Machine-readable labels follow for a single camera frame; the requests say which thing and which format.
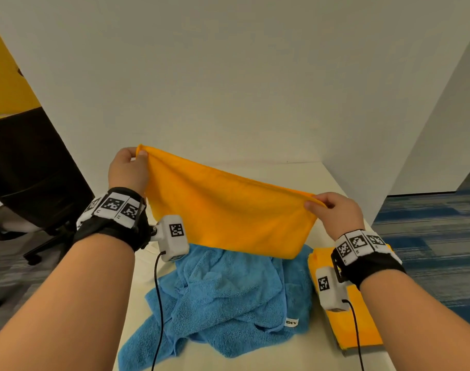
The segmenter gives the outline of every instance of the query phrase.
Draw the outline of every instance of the black office chair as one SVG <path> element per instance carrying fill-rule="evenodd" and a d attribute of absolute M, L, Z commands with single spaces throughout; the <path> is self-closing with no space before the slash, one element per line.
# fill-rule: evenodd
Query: black office chair
<path fill-rule="evenodd" d="M 0 119 L 0 240 L 44 230 L 54 236 L 24 255 L 30 265 L 61 243 L 94 198 L 42 108 Z"/>

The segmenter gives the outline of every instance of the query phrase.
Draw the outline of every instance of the chair caster wheel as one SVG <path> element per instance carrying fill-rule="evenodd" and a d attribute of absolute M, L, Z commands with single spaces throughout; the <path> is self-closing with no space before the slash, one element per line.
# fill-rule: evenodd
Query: chair caster wheel
<path fill-rule="evenodd" d="M 43 260 L 42 257 L 38 254 L 26 256 L 25 259 L 27 260 L 27 263 L 29 264 L 29 266 L 35 266 L 36 264 L 39 264 Z"/>

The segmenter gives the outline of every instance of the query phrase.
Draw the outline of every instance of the wire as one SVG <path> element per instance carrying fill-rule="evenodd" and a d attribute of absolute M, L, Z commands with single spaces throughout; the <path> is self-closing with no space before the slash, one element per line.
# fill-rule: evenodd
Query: wire
<path fill-rule="evenodd" d="M 163 320 L 163 305 L 161 305 L 161 297 L 159 295 L 158 277 L 157 277 L 157 273 L 156 273 L 156 271 L 158 269 L 159 258 L 164 254 L 166 254 L 166 251 L 160 252 L 158 257 L 156 258 L 156 263 L 154 264 L 154 283 L 156 284 L 156 293 L 158 293 L 159 312 L 160 312 L 160 315 L 161 315 L 161 332 L 159 334 L 158 348 L 156 349 L 156 354 L 154 355 L 154 359 L 152 361 L 151 371 L 154 370 L 154 364 L 156 363 L 156 358 L 158 357 L 159 347 L 161 346 L 161 340 L 163 339 L 163 328 L 164 328 L 164 325 L 165 325 L 164 320 Z"/>
<path fill-rule="evenodd" d="M 354 322 L 355 322 L 355 333 L 357 334 L 357 348 L 359 349 L 360 367 L 362 371 L 364 371 L 364 363 L 362 363 L 362 352 L 360 350 L 359 326 L 357 325 L 357 318 L 355 317 L 354 307 L 352 306 L 352 304 L 350 303 L 348 299 L 342 299 L 341 301 L 343 303 L 348 303 L 350 305 L 350 308 L 352 309 L 352 315 L 354 316 Z"/>

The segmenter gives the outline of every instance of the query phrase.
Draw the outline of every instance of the hand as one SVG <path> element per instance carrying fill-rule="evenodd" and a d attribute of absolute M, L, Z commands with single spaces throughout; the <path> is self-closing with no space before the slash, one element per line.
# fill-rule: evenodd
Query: hand
<path fill-rule="evenodd" d="M 135 147 L 122 148 L 116 154 L 108 171 L 108 187 L 127 187 L 141 196 L 149 181 L 147 152 L 142 150 L 136 156 Z"/>
<path fill-rule="evenodd" d="M 333 241 L 350 231 L 365 230 L 362 210 L 354 200 L 336 192 L 325 192 L 313 198 L 322 201 L 327 208 L 310 201 L 305 202 L 304 207 L 321 219 Z"/>

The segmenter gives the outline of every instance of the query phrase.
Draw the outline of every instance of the forearm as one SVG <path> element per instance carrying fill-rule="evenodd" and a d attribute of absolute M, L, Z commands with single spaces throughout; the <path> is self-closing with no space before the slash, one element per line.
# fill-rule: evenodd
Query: forearm
<path fill-rule="evenodd" d="M 397 371 L 470 370 L 470 324 L 406 274 L 381 271 L 360 288 Z"/>
<path fill-rule="evenodd" d="M 1 330 L 0 371 L 112 369 L 133 265 L 133 250 L 116 238 L 76 243 Z"/>

